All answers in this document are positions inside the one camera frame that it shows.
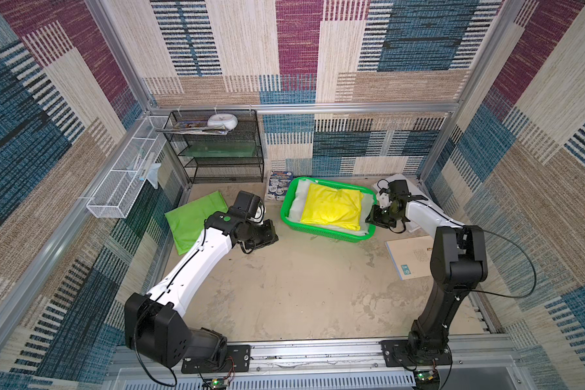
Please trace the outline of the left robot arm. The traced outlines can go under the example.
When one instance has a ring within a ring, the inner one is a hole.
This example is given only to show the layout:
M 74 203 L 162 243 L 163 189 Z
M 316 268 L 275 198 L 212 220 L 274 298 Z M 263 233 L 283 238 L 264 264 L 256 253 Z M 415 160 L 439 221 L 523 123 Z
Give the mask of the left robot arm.
M 190 302 L 215 265 L 235 246 L 250 254 L 276 243 L 274 224 L 266 218 L 263 200 L 240 191 L 225 212 L 209 216 L 188 253 L 147 293 L 133 293 L 124 305 L 128 348 L 172 369 L 182 360 L 220 368 L 227 359 L 227 338 L 206 328 L 190 328 L 183 319 Z

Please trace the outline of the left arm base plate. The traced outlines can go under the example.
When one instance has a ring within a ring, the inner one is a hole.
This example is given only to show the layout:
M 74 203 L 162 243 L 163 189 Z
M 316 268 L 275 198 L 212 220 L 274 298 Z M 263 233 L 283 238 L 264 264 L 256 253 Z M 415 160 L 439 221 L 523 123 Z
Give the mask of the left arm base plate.
M 235 344 L 223 347 L 212 357 L 187 357 L 182 361 L 182 374 L 210 374 L 229 372 L 248 372 L 250 368 L 251 347 Z

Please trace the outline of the green plastic basket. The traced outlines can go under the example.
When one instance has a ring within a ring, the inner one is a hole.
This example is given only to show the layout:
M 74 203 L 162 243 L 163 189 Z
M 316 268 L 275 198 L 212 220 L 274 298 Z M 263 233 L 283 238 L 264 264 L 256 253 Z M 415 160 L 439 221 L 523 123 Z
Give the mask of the green plastic basket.
M 363 194 L 362 201 L 362 216 L 360 219 L 361 230 L 354 232 L 344 230 L 342 228 L 330 228 L 323 225 L 308 225 L 302 224 L 300 218 L 302 211 L 305 206 L 307 191 L 310 183 L 316 183 L 318 185 L 324 185 L 332 188 L 339 189 L 354 189 L 359 190 Z M 317 235 L 321 237 L 328 237 L 334 240 L 347 241 L 347 242 L 361 242 L 372 238 L 375 234 L 375 226 L 365 222 L 367 216 L 371 212 L 372 206 L 377 204 L 376 196 L 373 191 L 369 188 L 362 187 L 359 185 L 351 185 L 342 182 L 336 182 L 333 180 L 317 179 L 310 177 L 297 177 L 289 185 L 288 192 L 283 201 L 283 205 L 280 209 L 281 220 L 288 225 L 292 230 L 305 232 L 311 235 Z

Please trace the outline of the lime green raincoat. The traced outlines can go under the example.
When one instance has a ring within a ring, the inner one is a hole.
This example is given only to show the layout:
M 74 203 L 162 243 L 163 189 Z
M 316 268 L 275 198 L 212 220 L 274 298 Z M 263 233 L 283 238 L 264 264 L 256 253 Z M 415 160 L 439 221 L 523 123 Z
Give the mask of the lime green raincoat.
M 178 255 L 189 252 L 201 237 L 205 221 L 217 211 L 227 211 L 227 207 L 222 193 L 215 191 L 167 212 L 165 217 Z

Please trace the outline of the small yellow raincoat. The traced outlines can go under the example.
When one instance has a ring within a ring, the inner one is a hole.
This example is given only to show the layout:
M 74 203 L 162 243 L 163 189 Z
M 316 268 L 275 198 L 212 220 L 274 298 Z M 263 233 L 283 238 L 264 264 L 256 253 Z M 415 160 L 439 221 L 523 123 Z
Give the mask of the small yellow raincoat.
M 311 183 L 300 222 L 357 232 L 361 229 L 362 201 L 359 190 Z

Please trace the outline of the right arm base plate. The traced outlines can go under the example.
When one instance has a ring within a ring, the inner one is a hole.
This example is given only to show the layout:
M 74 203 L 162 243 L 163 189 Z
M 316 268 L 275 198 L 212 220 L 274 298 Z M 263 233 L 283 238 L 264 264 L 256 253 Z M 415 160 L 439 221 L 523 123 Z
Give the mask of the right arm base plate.
M 444 349 L 414 349 L 405 338 L 380 341 L 383 360 L 386 367 L 414 368 L 431 366 L 449 366 L 452 354 Z

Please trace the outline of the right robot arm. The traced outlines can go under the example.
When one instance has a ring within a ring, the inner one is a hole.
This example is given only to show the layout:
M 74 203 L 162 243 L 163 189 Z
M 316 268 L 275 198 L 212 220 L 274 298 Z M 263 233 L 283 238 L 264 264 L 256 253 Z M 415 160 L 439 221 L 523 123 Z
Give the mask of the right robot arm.
M 449 329 L 468 294 L 488 277 L 483 229 L 448 217 L 422 194 L 413 194 L 405 179 L 377 183 L 378 195 L 388 206 L 375 205 L 367 222 L 392 229 L 413 223 L 432 239 L 430 271 L 434 279 L 427 305 L 414 320 L 406 339 L 380 343 L 387 367 L 446 365 L 451 362 Z

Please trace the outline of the white translucent raincoat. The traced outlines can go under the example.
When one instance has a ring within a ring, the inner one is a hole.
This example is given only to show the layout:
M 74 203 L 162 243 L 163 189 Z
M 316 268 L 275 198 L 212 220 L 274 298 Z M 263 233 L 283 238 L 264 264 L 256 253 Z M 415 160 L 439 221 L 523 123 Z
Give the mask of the white translucent raincoat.
M 281 216 L 291 228 L 356 242 L 375 232 L 366 221 L 374 204 L 368 188 L 301 177 L 293 181 Z

